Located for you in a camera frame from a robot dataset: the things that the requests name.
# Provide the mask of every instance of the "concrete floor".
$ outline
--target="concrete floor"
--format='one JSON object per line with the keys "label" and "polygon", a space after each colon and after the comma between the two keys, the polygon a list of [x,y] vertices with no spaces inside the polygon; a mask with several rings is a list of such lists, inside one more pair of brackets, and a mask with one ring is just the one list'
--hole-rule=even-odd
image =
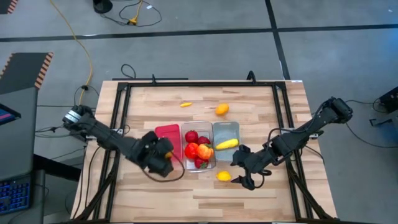
{"label": "concrete floor", "polygon": [[[270,28],[263,0],[147,0],[163,21],[152,27],[122,27],[94,13],[91,0],[54,0],[78,35],[181,30]],[[361,26],[397,24],[393,0],[271,0],[278,27]],[[128,2],[116,2],[109,16]],[[157,14],[143,8],[142,22]],[[11,15],[0,15],[0,39],[70,35],[48,0],[19,0]],[[290,77],[303,80],[315,110],[330,96],[373,102],[398,84],[398,29],[284,32],[280,39]],[[120,66],[131,64],[138,77],[242,79],[253,70],[257,79],[283,79],[272,33],[217,34],[84,40],[94,66],[91,85],[122,77]],[[0,42],[0,62],[13,52],[54,52],[39,93],[40,105],[72,105],[89,67],[84,51],[71,40]],[[84,104],[95,106],[95,92]],[[383,146],[398,145],[388,125],[372,128],[368,119],[381,116],[368,105],[351,105],[349,122],[361,137]],[[37,128],[58,126],[68,108],[37,109]],[[36,139],[35,153],[48,158],[81,148],[73,138]],[[336,211],[342,220],[395,223],[398,220],[398,148],[383,149],[357,140],[346,126],[328,126],[320,138]],[[64,157],[81,161],[82,152]],[[47,177],[50,194],[45,222],[66,220],[64,200],[72,202],[76,183]]]}

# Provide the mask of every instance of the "yellow cable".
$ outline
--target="yellow cable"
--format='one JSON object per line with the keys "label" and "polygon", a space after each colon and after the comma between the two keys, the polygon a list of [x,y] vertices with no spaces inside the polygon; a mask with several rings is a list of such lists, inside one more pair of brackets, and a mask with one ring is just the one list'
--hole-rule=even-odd
{"label": "yellow cable", "polygon": [[[62,14],[62,12],[58,9],[58,7],[54,4],[54,2],[52,0],[50,0],[50,3],[57,10],[57,12],[63,18],[63,20],[67,23],[67,25],[70,29],[70,32],[72,32],[72,35],[73,35],[73,38],[75,39],[75,41],[78,42],[80,44],[80,46],[83,48],[83,50],[86,52],[87,59],[90,63],[90,75],[88,76],[88,79],[85,84],[85,85],[88,85],[90,83],[91,79],[93,78],[93,62],[91,61],[90,54],[88,53],[86,47],[76,38],[75,32],[73,31],[72,27],[70,26],[67,18],[65,18],[65,16]],[[83,91],[81,91],[81,94],[80,94],[79,105],[81,104],[81,100],[83,99],[84,93],[85,93],[85,90],[83,89]]]}
{"label": "yellow cable", "polygon": [[134,16],[132,19],[129,19],[129,22],[132,23],[133,25],[137,24],[137,19],[138,19],[138,15],[139,15],[139,10],[141,9],[142,6],[142,0],[139,1],[139,6],[137,8],[137,14],[136,16]]}
{"label": "yellow cable", "polygon": [[142,6],[142,0],[139,1],[139,6],[138,6],[138,9],[137,9],[137,15],[135,16],[135,19],[138,19],[139,10],[141,9],[141,6]]}

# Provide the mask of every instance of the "wooden tabletop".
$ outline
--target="wooden tabletop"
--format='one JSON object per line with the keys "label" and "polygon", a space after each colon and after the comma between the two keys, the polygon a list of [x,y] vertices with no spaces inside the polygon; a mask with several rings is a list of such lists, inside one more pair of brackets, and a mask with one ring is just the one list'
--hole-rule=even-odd
{"label": "wooden tabletop", "polygon": [[[311,119],[304,85],[302,82],[286,82],[286,84],[295,127],[299,127]],[[117,85],[118,82],[103,82],[99,96],[95,116],[107,125],[111,121]],[[279,96],[280,103],[283,105],[282,94]],[[123,106],[123,95],[121,99],[119,115]],[[187,108],[179,106],[188,101],[193,104]],[[229,112],[224,117],[215,115],[213,108],[219,103],[229,104]],[[131,130],[127,136],[140,138],[157,126],[182,124],[186,121],[237,121],[240,125],[241,144],[247,145],[253,152],[262,149],[261,145],[266,142],[269,131],[278,127],[273,94],[268,86],[132,88],[126,122]],[[310,141],[308,145],[319,151],[317,141]],[[88,166],[96,148],[96,142],[90,142],[87,147],[83,170],[83,193],[77,214],[80,214],[84,208]],[[103,157],[104,150],[99,150],[93,160],[88,201],[98,189]],[[322,160],[313,152],[304,149],[302,161],[309,191],[327,213],[336,216]],[[181,167],[178,165],[174,167],[175,170],[167,177],[168,179],[180,175]],[[179,181],[157,183],[148,179],[136,165],[122,156],[111,221],[266,222],[294,220],[285,164],[277,167],[270,165],[267,169],[272,171],[272,175],[266,177],[263,187],[253,191],[244,189],[240,184],[217,180],[216,173],[221,170],[229,171],[233,178],[244,175],[242,168],[231,167],[229,162],[220,161],[211,171],[186,172]],[[258,185],[261,176],[253,175],[253,179]],[[297,190],[297,192],[298,197],[302,198],[300,191]],[[105,193],[105,200],[101,204],[100,217],[104,217],[105,214],[104,202],[108,198],[107,194],[108,192]],[[80,183],[72,216],[77,208],[79,197]],[[300,203],[302,216],[305,217],[302,200]]]}

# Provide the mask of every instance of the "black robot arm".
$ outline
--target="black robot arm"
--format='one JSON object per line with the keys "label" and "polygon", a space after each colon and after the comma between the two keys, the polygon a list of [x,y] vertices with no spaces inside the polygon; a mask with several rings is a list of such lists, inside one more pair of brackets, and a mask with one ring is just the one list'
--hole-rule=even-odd
{"label": "black robot arm", "polygon": [[[313,119],[295,130],[275,128],[269,133],[268,141],[263,144],[260,151],[253,153],[245,145],[240,145],[239,150],[233,154],[231,166],[240,166],[246,172],[245,177],[239,176],[232,180],[241,183],[243,187],[254,190],[254,181],[251,174],[270,175],[271,172],[264,168],[269,164],[274,166],[284,162],[295,150],[303,148],[310,135],[330,123],[346,123],[352,117],[353,110],[340,98],[334,97],[321,104]],[[270,139],[271,133],[277,130],[287,131]]]}
{"label": "black robot arm", "polygon": [[97,143],[105,150],[118,150],[126,159],[141,169],[149,168],[153,172],[166,177],[173,171],[168,153],[173,145],[166,138],[158,138],[150,131],[142,139],[123,137],[107,125],[97,121],[86,106],[74,106],[62,119],[67,130],[84,132],[97,138]]}

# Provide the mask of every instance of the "keyboard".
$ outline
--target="keyboard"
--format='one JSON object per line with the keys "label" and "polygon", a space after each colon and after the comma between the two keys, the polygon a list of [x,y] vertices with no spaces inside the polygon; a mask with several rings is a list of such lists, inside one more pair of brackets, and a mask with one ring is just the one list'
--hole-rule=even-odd
{"label": "keyboard", "polygon": [[29,208],[31,175],[0,181],[0,215]]}

